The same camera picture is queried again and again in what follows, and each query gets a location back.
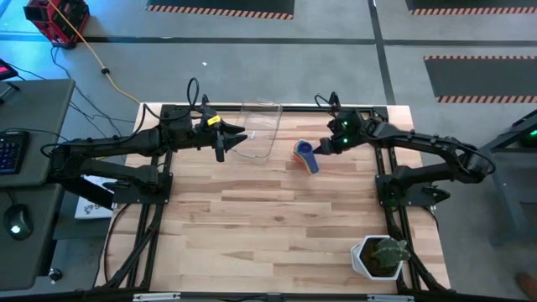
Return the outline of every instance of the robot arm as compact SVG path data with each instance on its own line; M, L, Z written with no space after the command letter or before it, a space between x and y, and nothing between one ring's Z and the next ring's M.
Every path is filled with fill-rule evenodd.
M337 98L332 94L331 100ZM458 180L462 183L480 183L493 172L493 163L481 155L477 148L461 143L455 138L440 138L438 135L402 131L394 125L375 118L364 118L354 109L334 108L334 119L328 123L332 131L329 138L321 138L315 154L341 154L342 152L369 143L376 148L401 147L436 154L445 160L443 164L412 169L400 165L384 179L386 190L392 197L400 198L412 185L437 180Z
M144 105L143 115L150 110ZM216 160L224 161L224 153L244 139L244 128L225 123L216 111L204 102L200 117L192 117L190 110L164 106L159 125L137 131L128 137L104 139L77 139L58 144L50 153L52 182L69 184L80 181L82 175L95 175L122 180L124 185L134 185L144 192L162 188L168 175L160 173L154 165L137 168L103 162L94 158L121 154L140 154L147 157L162 156L186 148L212 147ZM192 119L200 122L193 126Z

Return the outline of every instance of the white paper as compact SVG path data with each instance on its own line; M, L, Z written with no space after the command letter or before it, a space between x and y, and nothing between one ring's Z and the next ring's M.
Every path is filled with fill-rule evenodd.
M102 184L107 182L115 182L116 180L108 179L98 176L84 176L84 179L98 185L102 188ZM75 219L97 219L97 218L110 218L112 217L112 211L98 206L93 202L90 202L84 197L78 198L78 205L76 206Z

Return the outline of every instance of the red equipment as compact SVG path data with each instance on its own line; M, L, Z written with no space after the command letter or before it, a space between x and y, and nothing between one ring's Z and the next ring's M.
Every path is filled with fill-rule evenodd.
M81 33L90 17L90 9L84 0L50 1ZM48 0L30 0L28 6L24 7L24 15L54 46L72 49L80 39Z

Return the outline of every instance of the wooden tabletop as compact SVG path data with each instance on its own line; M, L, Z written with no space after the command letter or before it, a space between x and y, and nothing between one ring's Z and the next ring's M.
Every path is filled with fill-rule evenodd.
M149 104L155 112L161 105ZM409 107L391 106L388 113L400 129L413 128ZM238 114L221 116L234 123ZM362 145L341 155L316 156L321 171L313 175L292 159L298 139L316 146L319 138L330 136L330 119L325 113L284 112L266 164L233 152L217 163L211 148L174 154L172 196L164 208L151 290L395 293L395 282L369 281L351 267L352 246L366 235L387 234L373 183L373 148ZM143 127L157 123L149 116ZM397 148L396 154L399 164L422 165L418 152ZM127 165L149 161L129 155ZM131 206L117 223L107 254L109 275L133 248L140 209ZM433 218L414 207L408 216L415 251L449 287ZM408 269L404 273L410 284ZM96 285L103 280L100 272Z

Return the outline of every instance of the clear plastic container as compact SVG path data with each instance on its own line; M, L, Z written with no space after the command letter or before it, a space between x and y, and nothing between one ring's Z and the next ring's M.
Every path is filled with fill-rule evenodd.
M266 164L279 128L283 107L278 102L263 98L249 98L242 103L241 112L235 123L246 129L248 139L232 151L254 164Z

